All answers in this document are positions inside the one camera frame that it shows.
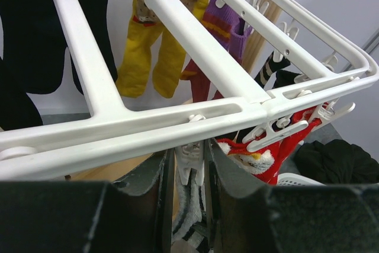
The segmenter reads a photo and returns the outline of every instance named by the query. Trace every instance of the white wall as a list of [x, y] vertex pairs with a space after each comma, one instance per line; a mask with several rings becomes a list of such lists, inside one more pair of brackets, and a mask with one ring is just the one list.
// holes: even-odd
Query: white wall
[[[377, 0], [296, 0], [318, 17], [323, 19], [333, 28], [338, 30], [347, 38], [354, 41], [357, 45], [362, 46], [372, 33], [379, 27], [379, 5], [376, 5]], [[124, 45], [127, 35], [127, 24], [131, 15], [132, 0], [109, 0], [108, 4], [108, 30], [110, 34], [111, 45], [114, 53], [114, 58], [119, 65], [123, 58]], [[288, 15], [283, 14], [280, 21], [289, 21]], [[310, 33], [300, 30], [297, 38], [303, 47], [318, 59], [322, 59], [330, 50], [326, 48], [317, 38]], [[157, 59], [157, 50], [159, 41], [153, 47], [152, 65]], [[271, 53], [272, 47], [267, 44], [262, 53], [259, 65], [253, 70], [252, 75], [256, 74], [263, 64], [265, 58]], [[2, 55], [2, 29], [0, 28], [0, 55]], [[62, 86], [50, 95], [30, 95], [36, 106], [42, 114], [53, 113], [75, 113], [86, 112], [87, 107], [83, 96], [76, 90], [71, 77], [71, 68], [69, 61], [66, 59], [65, 74], [63, 77]], [[371, 148], [375, 145], [366, 137], [376, 137], [376, 124], [374, 114], [378, 110], [379, 101], [374, 93], [376, 87], [367, 91], [361, 91], [350, 98], [355, 100], [358, 105], [356, 110], [350, 116], [355, 116], [358, 121], [369, 116], [371, 120], [366, 120], [368, 123], [355, 123], [354, 127], [349, 127], [351, 122], [346, 119], [340, 119], [334, 125], [340, 134], [350, 142], [356, 142], [364, 148]], [[182, 81], [179, 87], [170, 100], [162, 98], [152, 87], [151, 82], [147, 86], [145, 94], [137, 99], [123, 98], [126, 106], [134, 110], [142, 110], [147, 108], [159, 108], [170, 105], [177, 105], [189, 99], [191, 96], [189, 82]], [[379, 154], [379, 151], [372, 148], [372, 153]]]

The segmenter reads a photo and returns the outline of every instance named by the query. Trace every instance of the drying rack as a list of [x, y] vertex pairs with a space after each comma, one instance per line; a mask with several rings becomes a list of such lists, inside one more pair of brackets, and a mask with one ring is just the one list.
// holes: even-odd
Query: drying rack
[[[78, 0], [54, 0], [91, 118], [0, 133], [0, 180], [50, 179], [174, 148], [287, 116], [378, 80], [378, 66], [367, 53], [294, 0], [273, 2], [355, 69], [330, 71], [246, 1], [223, 1], [311, 80], [266, 92], [179, 0], [145, 0], [225, 98], [130, 111]], [[298, 97], [305, 90], [310, 94]], [[199, 114], [206, 119], [189, 123]]]

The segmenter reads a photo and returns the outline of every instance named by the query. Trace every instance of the laundry basket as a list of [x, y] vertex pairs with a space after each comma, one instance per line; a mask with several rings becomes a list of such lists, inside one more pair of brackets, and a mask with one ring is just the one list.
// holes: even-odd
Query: laundry basket
[[309, 179], [307, 177], [293, 174], [293, 173], [282, 173], [278, 176], [278, 186], [308, 186], [308, 185], [318, 185], [325, 186], [324, 184], [317, 182], [315, 180]]

